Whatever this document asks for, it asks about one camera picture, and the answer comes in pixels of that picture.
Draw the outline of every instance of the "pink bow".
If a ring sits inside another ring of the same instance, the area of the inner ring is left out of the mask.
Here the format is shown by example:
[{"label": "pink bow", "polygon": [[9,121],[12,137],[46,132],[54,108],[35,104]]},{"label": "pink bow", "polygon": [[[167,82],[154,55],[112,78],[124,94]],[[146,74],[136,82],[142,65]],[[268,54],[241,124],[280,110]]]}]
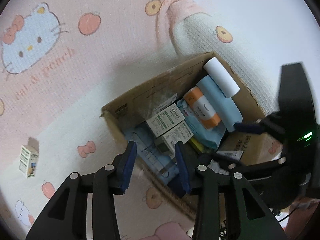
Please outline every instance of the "pink bow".
[{"label": "pink bow", "polygon": [[78,146],[78,153],[82,158],[86,158],[89,153],[96,151],[96,145],[93,141],[88,141],[85,146]]},{"label": "pink bow", "polygon": [[21,15],[17,15],[12,25],[9,29],[7,29],[7,32],[3,36],[3,42],[5,44],[11,44],[13,43],[14,39],[16,38],[16,32],[20,31],[24,25],[24,18]]}]

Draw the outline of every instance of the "green led light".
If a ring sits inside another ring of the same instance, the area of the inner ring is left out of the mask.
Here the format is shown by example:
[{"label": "green led light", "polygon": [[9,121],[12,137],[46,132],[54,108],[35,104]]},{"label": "green led light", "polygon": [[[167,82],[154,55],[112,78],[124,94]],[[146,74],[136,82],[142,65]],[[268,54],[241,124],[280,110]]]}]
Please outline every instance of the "green led light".
[{"label": "green led light", "polygon": [[306,138],[308,138],[308,137],[311,136],[311,135],[312,135],[312,132],[306,134],[306,135],[304,136],[304,138],[306,139]]}]

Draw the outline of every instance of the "open box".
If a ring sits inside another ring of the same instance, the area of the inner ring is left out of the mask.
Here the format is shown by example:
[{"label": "open box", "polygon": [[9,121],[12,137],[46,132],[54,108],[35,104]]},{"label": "open box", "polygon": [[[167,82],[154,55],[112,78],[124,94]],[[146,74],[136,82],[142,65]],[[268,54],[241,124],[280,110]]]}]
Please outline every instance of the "open box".
[{"label": "open box", "polygon": [[[240,91],[232,97],[240,110],[244,122],[254,122],[265,117],[265,113],[258,105],[250,90],[233,73],[230,66],[214,52],[205,53],[181,65],[156,76],[139,86],[127,91],[102,108],[102,115],[106,119],[110,132],[117,143],[126,145],[122,134],[126,130],[142,123],[154,115],[154,110],[161,104],[179,99],[206,75],[204,64],[212,57],[222,63],[226,70],[240,87]],[[242,150],[241,161],[246,165],[270,161],[281,152],[281,146],[267,134],[252,135],[233,132],[220,145],[219,150]],[[176,205],[190,218],[195,218],[197,199],[185,196],[182,199],[175,196],[169,187],[164,185],[148,165],[137,158],[137,164],[144,170],[147,177],[162,192],[162,194]]]}]

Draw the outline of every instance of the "cat ear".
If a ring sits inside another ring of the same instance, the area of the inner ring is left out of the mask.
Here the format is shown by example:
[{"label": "cat ear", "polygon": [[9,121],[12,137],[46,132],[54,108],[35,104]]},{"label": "cat ear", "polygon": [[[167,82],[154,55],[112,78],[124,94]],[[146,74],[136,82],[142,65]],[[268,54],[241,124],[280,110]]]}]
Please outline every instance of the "cat ear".
[{"label": "cat ear", "polygon": [[35,9],[34,13],[44,14],[49,12],[49,6],[46,3],[40,3]]}]

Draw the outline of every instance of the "white paper roll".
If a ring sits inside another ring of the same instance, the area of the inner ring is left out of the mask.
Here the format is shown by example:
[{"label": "white paper roll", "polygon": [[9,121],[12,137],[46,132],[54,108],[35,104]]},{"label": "white paper roll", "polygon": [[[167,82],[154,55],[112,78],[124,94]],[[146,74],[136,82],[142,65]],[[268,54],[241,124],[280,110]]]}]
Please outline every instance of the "white paper roll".
[{"label": "white paper roll", "polygon": [[210,59],[203,67],[226,98],[233,97],[240,88],[216,57]]}]

